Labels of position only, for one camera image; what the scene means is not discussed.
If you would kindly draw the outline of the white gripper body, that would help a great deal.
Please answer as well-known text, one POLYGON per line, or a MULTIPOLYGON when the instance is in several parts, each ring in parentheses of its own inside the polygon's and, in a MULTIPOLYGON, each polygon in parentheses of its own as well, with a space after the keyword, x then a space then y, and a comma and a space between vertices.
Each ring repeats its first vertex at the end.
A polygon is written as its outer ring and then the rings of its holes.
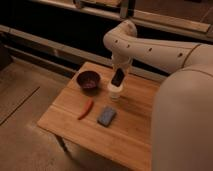
POLYGON ((130 57, 122 57, 120 55, 112 56, 112 66, 115 73, 118 69, 121 69, 126 76, 131 64, 132 59, 130 57))

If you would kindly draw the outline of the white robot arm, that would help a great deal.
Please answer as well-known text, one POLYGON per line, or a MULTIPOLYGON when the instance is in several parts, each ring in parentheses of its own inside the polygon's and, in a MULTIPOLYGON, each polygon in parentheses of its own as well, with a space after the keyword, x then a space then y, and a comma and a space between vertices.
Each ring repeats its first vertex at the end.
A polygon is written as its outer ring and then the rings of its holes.
POLYGON ((144 39, 125 20, 103 38, 115 68, 135 58, 169 76, 155 96, 152 171, 213 171, 213 45, 144 39))

